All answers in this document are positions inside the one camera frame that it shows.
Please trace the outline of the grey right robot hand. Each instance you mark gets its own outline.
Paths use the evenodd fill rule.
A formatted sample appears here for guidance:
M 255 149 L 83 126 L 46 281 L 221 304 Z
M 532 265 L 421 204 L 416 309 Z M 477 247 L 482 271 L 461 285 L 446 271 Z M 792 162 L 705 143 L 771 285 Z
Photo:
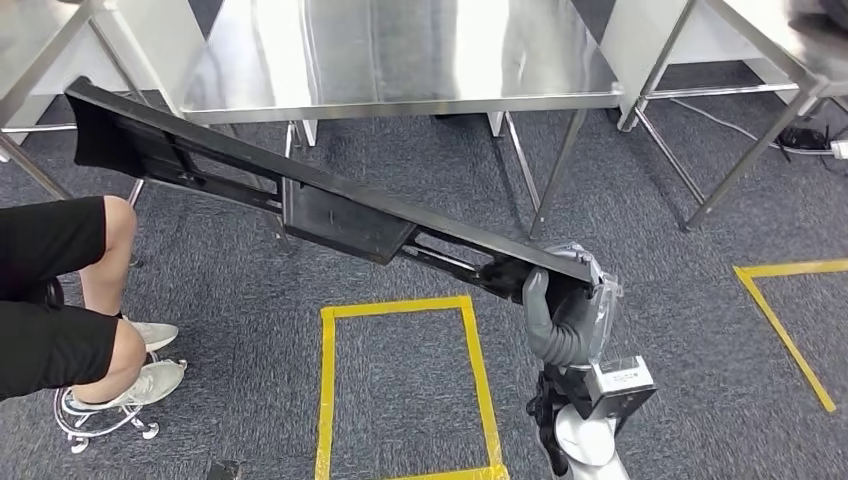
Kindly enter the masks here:
M 616 275 L 604 272 L 594 255 L 576 242 L 547 251 L 589 266 L 597 284 L 589 289 L 554 287 L 548 271 L 533 268 L 522 290 L 529 348 L 545 364 L 587 370 L 600 361 L 610 339 L 623 287 Z

